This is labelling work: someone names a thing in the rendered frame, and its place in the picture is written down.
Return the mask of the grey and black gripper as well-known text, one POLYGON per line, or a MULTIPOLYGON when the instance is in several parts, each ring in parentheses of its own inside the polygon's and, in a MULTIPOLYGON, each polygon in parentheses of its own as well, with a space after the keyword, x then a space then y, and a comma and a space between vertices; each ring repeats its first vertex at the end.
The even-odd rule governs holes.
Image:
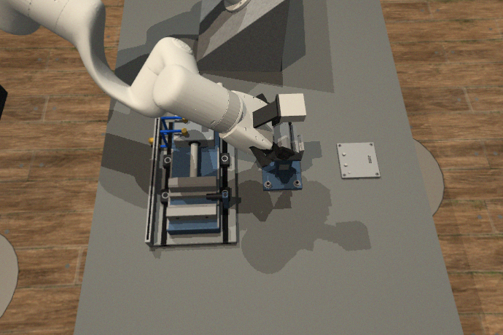
POLYGON ((219 133, 219 137, 231 146, 255 156, 262 168, 268 166, 276 157, 286 160, 294 156, 294 151, 283 146, 278 147, 273 142, 272 126, 280 123, 277 119, 253 128, 252 112, 269 104, 265 96, 262 93, 254 97, 239 91, 232 92, 238 95, 241 102, 239 115, 233 126, 219 133))

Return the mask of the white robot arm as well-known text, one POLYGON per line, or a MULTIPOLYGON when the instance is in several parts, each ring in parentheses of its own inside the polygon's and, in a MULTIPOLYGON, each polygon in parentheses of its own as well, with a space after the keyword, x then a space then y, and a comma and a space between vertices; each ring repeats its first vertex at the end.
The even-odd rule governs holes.
MULTIPOLYGON (((0 0, 2 31, 25 36, 42 25, 71 42, 93 81, 135 112, 149 118, 169 112, 218 133, 233 126, 241 107, 238 95, 201 76, 192 50, 179 39, 161 39, 131 86, 119 79, 104 52, 105 22, 102 0, 0 0)), ((303 93, 277 94, 252 113, 253 128, 274 119, 304 122, 303 93)))

